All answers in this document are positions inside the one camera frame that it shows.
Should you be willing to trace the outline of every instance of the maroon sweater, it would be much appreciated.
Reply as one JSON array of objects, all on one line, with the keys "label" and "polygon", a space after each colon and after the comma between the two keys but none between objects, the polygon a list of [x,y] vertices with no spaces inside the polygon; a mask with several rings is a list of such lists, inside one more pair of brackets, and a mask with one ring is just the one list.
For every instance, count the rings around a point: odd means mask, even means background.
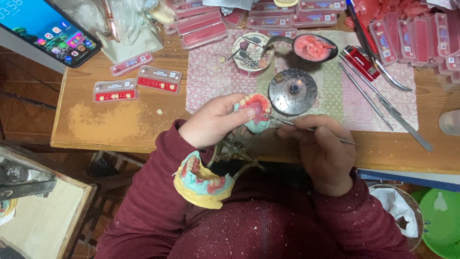
[{"label": "maroon sweater", "polygon": [[[243,174],[219,210],[192,205],[172,174],[195,149],[177,129],[156,139],[157,150],[134,176],[96,259],[141,258],[415,258],[394,218],[356,179],[341,197],[306,195],[255,174]],[[203,164],[212,148],[201,153]]]}]

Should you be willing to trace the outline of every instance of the green plastic bowl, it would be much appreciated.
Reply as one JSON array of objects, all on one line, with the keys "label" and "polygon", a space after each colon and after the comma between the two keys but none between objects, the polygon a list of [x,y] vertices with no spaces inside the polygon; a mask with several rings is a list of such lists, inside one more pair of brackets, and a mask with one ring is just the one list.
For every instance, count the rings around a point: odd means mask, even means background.
[{"label": "green plastic bowl", "polygon": [[460,258],[460,193],[431,189],[421,199],[420,210],[425,244],[443,258]]}]

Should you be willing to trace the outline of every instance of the sleeve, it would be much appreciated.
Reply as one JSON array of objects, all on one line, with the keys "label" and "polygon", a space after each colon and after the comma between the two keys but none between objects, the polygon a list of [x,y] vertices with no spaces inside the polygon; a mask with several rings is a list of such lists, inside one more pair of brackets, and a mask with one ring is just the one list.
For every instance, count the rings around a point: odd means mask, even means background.
[{"label": "sleeve", "polygon": [[369,194],[366,183],[350,173],[351,190],[340,197],[312,192],[320,224],[354,258],[413,258],[395,219]]},{"label": "sleeve", "polygon": [[[96,259],[168,256],[192,207],[177,193],[172,176],[182,160],[196,150],[178,133],[184,123],[176,120],[170,130],[158,135],[157,149],[134,175],[118,212],[100,237]],[[203,162],[207,162],[213,148],[200,152]]]}]

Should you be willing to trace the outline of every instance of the person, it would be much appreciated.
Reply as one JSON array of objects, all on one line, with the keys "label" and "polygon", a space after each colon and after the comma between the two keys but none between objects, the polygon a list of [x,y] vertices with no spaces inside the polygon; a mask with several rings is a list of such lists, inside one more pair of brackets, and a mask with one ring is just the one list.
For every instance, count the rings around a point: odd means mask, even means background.
[{"label": "person", "polygon": [[[233,112],[246,97],[234,93],[204,104],[188,120],[174,121],[133,177],[95,259],[140,258],[415,258],[406,237],[353,169],[353,138],[326,115],[307,115],[277,130],[299,141],[313,181],[302,192],[266,175],[243,173],[218,210],[192,205],[174,188],[172,174],[195,150],[205,165],[213,145],[254,117]],[[318,127],[315,132],[306,131]]]}]

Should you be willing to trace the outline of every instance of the left hand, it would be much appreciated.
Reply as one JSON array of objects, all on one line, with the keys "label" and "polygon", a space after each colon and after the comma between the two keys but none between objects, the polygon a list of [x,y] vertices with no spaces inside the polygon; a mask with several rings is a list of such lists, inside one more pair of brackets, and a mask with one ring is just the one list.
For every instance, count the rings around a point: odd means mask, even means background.
[{"label": "left hand", "polygon": [[216,144],[230,131],[254,118],[255,110],[252,108],[233,112],[233,105],[246,96],[233,93],[209,100],[179,128],[179,134],[195,148]]}]

